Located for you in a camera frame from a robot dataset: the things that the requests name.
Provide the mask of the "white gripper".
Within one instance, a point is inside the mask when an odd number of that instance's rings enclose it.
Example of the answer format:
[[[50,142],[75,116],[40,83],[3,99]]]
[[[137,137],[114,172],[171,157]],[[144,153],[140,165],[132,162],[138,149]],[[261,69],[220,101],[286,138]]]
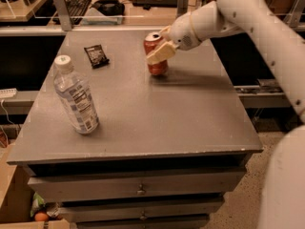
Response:
[[[163,41],[148,53],[146,60],[149,65],[158,64],[173,57],[177,48],[188,51],[201,44],[193,30],[192,14],[190,12],[179,16],[171,26],[163,28],[159,33],[166,41]]]

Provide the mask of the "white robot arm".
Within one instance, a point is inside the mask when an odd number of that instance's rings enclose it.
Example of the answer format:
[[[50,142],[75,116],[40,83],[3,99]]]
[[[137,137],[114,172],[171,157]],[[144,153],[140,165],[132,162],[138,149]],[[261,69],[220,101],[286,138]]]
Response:
[[[157,64],[213,37],[244,31],[272,71],[302,125],[274,148],[266,171],[257,229],[305,229],[305,42],[265,0],[214,0],[178,17],[147,55]]]

